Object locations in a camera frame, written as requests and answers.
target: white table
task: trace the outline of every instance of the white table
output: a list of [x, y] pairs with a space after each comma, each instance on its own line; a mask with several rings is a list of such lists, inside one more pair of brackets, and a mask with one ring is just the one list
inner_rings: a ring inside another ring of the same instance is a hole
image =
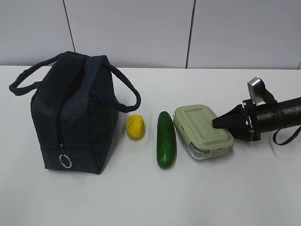
[[[288, 226], [301, 224], [301, 138], [281, 147], [272, 133], [248, 143], [235, 140], [228, 155], [193, 160], [177, 138], [168, 170], [156, 162], [157, 119], [182, 105], [205, 104], [217, 115], [248, 99], [257, 76], [277, 101], [299, 97], [301, 71], [121, 70], [140, 91], [145, 137], [130, 140], [121, 113], [112, 155], [101, 175], [44, 169], [30, 114], [33, 94], [16, 97], [8, 86], [27, 67], [1, 66], [1, 226]], [[38, 81], [44, 67], [24, 85]], [[120, 102], [134, 95], [114, 79]], [[293, 129], [279, 133], [289, 137]]]

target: zipper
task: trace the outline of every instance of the zipper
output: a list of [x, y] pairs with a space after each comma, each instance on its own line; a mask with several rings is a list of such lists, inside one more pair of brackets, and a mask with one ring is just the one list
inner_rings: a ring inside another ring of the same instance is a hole
[[65, 145], [64, 145], [63, 133], [62, 133], [62, 110], [67, 100], [70, 99], [77, 90], [79, 90], [80, 85], [85, 76], [85, 68], [86, 67], [85, 67], [85, 60], [84, 60], [80, 69], [74, 76], [70, 86], [68, 87], [67, 92], [64, 95], [63, 101], [56, 115], [55, 125], [56, 125], [56, 132], [57, 132], [58, 147], [62, 153], [65, 152]]

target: metal ring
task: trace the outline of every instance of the metal ring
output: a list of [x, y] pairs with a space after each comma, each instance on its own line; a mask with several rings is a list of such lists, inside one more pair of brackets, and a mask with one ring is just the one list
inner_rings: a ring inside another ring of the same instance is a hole
[[[66, 166], [66, 165], [62, 162], [62, 156], [65, 157], [65, 158], [69, 161], [69, 166]], [[70, 169], [70, 168], [71, 168], [72, 162], [71, 162], [70, 158], [69, 158], [66, 154], [61, 154], [60, 157], [59, 157], [59, 160], [60, 160], [62, 166], [64, 166], [64, 167], [67, 168], [67, 169]]]

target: food container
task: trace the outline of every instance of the food container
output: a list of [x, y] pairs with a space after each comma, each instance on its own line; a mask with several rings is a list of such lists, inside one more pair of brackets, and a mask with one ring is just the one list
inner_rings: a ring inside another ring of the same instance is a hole
[[174, 125], [193, 158], [216, 157], [233, 147], [234, 138], [227, 129], [213, 128], [216, 117], [205, 105], [182, 106], [174, 112]]

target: black cylinder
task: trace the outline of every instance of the black cylinder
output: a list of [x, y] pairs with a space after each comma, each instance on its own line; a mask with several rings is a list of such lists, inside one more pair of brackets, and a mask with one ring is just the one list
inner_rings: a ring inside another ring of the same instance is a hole
[[301, 97], [266, 108], [258, 107], [256, 117], [260, 133], [301, 125]]

